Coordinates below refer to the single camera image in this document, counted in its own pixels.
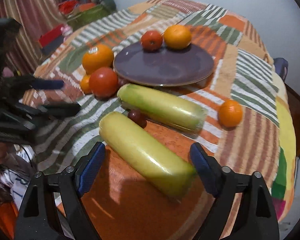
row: ceramic plate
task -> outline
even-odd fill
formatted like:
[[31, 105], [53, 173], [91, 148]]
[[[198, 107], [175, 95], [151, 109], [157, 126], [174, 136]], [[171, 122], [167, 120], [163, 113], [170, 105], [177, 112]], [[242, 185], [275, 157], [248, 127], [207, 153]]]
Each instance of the ceramic plate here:
[[156, 52], [145, 52], [137, 42], [120, 51], [113, 65], [118, 75], [130, 82], [174, 87], [207, 78], [213, 64], [212, 57], [193, 44], [183, 50], [170, 50], [163, 44]]

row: yellow squash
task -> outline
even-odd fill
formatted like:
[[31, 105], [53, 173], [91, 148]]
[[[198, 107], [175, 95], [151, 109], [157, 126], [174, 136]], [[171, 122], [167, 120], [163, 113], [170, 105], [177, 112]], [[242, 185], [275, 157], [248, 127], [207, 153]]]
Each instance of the yellow squash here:
[[99, 127], [105, 142], [167, 196], [180, 199], [187, 192], [196, 174], [194, 167], [128, 117], [111, 112]]
[[126, 84], [117, 96], [123, 107], [140, 109], [155, 121], [189, 133], [199, 132], [207, 116], [207, 110], [196, 103], [152, 88]]

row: red grape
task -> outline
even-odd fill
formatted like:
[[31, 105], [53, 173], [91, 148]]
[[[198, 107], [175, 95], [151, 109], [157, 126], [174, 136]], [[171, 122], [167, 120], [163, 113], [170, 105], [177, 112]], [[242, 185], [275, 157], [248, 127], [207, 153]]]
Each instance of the red grape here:
[[147, 125], [146, 116], [140, 110], [132, 109], [128, 113], [128, 118], [135, 122], [137, 125], [145, 128]]
[[119, 78], [119, 82], [118, 82], [118, 88], [122, 87], [125, 84], [130, 83], [128, 80], [124, 79], [124, 78]]

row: orange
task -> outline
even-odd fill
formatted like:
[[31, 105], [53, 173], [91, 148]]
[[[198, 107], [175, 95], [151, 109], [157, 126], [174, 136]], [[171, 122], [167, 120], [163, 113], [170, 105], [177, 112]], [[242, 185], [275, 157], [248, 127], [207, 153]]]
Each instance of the orange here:
[[191, 43], [191, 32], [183, 25], [172, 25], [163, 34], [164, 42], [170, 49], [184, 49]]
[[219, 109], [218, 117], [221, 125], [225, 127], [235, 127], [242, 119], [241, 105], [232, 99], [226, 100]]
[[112, 50], [104, 45], [99, 44], [89, 49], [82, 58], [82, 66], [88, 75], [92, 74], [98, 68], [111, 67], [114, 60]]
[[89, 87], [89, 79], [90, 79], [90, 75], [85, 75], [83, 77], [83, 79], [80, 81], [80, 87], [81, 90], [85, 93], [85, 94], [91, 94], [92, 91]]

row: striped curtain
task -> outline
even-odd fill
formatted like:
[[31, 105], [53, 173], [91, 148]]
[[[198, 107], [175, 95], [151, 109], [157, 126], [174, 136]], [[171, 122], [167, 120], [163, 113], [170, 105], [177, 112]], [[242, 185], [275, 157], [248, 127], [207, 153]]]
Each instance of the striped curtain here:
[[22, 74], [33, 73], [44, 60], [38, 39], [64, 22], [58, 0], [0, 0], [0, 18], [7, 17], [23, 25], [7, 54], [7, 65]]

